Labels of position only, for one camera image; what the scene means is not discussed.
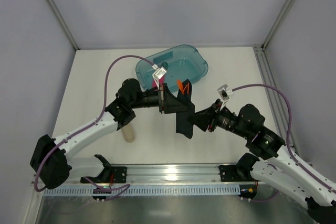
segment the black bracket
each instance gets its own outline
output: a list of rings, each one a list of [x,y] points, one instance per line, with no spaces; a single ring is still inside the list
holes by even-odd
[[[112,166],[113,183],[126,183],[127,167],[126,166]]]
[[[321,224],[333,224],[336,223],[336,202],[333,200],[331,206],[320,206],[316,201],[310,197],[305,201],[308,205],[308,214],[316,222]]]
[[[254,180],[243,180],[237,172],[236,165],[219,165],[219,175],[221,176],[221,182],[253,182]]]
[[[42,160],[56,146],[55,139],[48,135],[42,136],[35,147],[30,165],[37,172]],[[44,164],[40,173],[40,178],[48,189],[54,189],[69,177],[71,166],[68,165],[67,158],[64,155],[65,151],[57,148]]]
[[[189,111],[188,103],[176,98],[170,92],[167,83],[160,85],[159,90],[159,111],[165,114]]]
[[[237,165],[219,165],[221,182],[254,182],[253,178],[243,179],[237,172]],[[239,185],[239,197],[253,199],[257,194],[257,186]]]

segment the metal frame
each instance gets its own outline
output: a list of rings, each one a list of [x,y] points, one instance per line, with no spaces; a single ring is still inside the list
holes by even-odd
[[[253,50],[256,56],[261,78],[263,79],[263,83],[273,87],[278,87],[273,71],[269,64],[267,54],[262,49],[262,46],[254,46]],[[285,139],[288,127],[288,112],[286,104],[278,93],[270,89],[266,89],[266,95],[271,107],[278,133],[283,139]],[[300,150],[297,149],[295,138],[292,132],[290,134],[290,143],[292,144],[292,147],[295,148],[295,151],[299,154]]]
[[[263,50],[267,49],[269,43],[273,39],[273,36],[278,31],[280,25],[282,24],[283,20],[286,18],[294,2],[295,0],[286,0],[285,3],[283,4],[276,20],[274,21],[270,31],[268,32],[268,35],[266,36],[265,42],[262,46]]]
[[[36,222],[38,211],[40,209],[42,195],[34,190],[34,187],[31,186],[31,200],[30,204],[26,211],[26,216],[24,218],[24,224],[32,224]]]
[[[235,164],[113,164],[127,167],[125,184],[131,187],[123,196],[238,195],[240,185],[254,184],[221,182],[220,165]],[[91,184],[79,184],[78,180],[67,181],[53,190],[45,190],[43,196],[95,196],[94,188]]]
[[[65,33],[65,35],[67,36],[69,42],[71,43],[72,47],[74,48],[75,51],[79,50],[79,47],[74,39],[74,37],[72,36],[69,27],[67,26],[67,23],[65,23],[62,14],[60,13],[57,5],[55,4],[54,0],[46,0],[47,4],[49,5],[53,15],[55,16],[58,24],[60,25],[60,27],[62,28],[63,32]]]

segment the red object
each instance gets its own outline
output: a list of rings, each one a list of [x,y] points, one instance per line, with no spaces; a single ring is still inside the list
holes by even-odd
[[[164,76],[159,80],[159,84],[163,84]],[[156,87],[155,81],[153,81],[153,88]]]
[[[114,181],[114,174],[112,173],[112,175],[111,175],[111,180],[110,180],[110,188],[111,188],[111,186],[112,186],[112,184],[113,184],[113,181]]]

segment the orange object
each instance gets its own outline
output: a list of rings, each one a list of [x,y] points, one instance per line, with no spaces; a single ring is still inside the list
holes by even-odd
[[[182,94],[183,94],[183,84],[182,84],[182,82],[180,81],[180,80],[177,80],[177,85],[178,85],[178,88],[179,88],[179,90],[182,92]]]
[[[185,90],[187,90],[187,94],[189,94],[189,83],[183,87],[183,83],[180,80],[177,80],[177,85],[182,94],[184,94]]]

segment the white table surface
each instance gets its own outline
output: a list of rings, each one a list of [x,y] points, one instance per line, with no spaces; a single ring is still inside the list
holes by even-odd
[[[80,50],[71,69],[68,84],[57,117],[53,136],[64,134],[94,119],[102,109],[103,85],[110,63],[123,55],[150,56],[164,49]],[[193,84],[192,101],[196,111],[209,107],[219,95],[217,88],[231,88],[262,83],[252,47],[198,48],[207,61],[209,71]],[[119,61],[112,68],[108,84],[108,104],[115,98],[121,83],[136,78],[137,59]],[[251,103],[265,116],[265,126],[276,132],[271,109],[263,88],[248,88],[235,92],[228,108],[238,113]],[[121,131],[107,135],[83,149],[76,157],[103,155],[115,164],[166,163],[231,163],[237,162],[248,149],[246,141],[217,128],[202,132],[194,127],[191,140],[175,133],[175,114],[163,115],[158,108],[135,109],[132,121],[135,142],[127,143]]]

